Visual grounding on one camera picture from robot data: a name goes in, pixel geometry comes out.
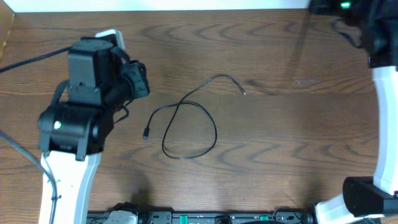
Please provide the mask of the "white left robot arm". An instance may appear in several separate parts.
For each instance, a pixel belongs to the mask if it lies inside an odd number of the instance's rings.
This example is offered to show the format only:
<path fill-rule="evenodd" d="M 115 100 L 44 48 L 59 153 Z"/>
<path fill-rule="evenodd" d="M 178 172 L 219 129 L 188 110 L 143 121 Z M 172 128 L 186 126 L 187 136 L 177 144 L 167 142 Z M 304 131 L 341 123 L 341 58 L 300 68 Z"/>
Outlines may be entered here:
<path fill-rule="evenodd" d="M 116 34 L 84 37 L 68 48 L 69 77 L 39 116 L 45 168 L 39 221 L 83 223 L 114 115 L 148 96 L 146 67 Z"/>

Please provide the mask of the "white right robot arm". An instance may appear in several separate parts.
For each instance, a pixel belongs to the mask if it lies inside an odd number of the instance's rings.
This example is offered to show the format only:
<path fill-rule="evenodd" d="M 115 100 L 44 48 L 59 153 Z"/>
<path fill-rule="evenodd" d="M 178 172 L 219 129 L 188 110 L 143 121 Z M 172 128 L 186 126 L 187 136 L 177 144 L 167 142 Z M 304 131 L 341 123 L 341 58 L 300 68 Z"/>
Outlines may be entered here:
<path fill-rule="evenodd" d="M 359 41 L 342 36 L 365 50 L 372 70 L 379 108 L 379 153 L 374 174 L 347 177 L 340 195 L 316 204 L 310 223 L 378 223 L 397 215 L 397 1 L 311 0 L 312 14 L 336 16 L 359 29 Z"/>

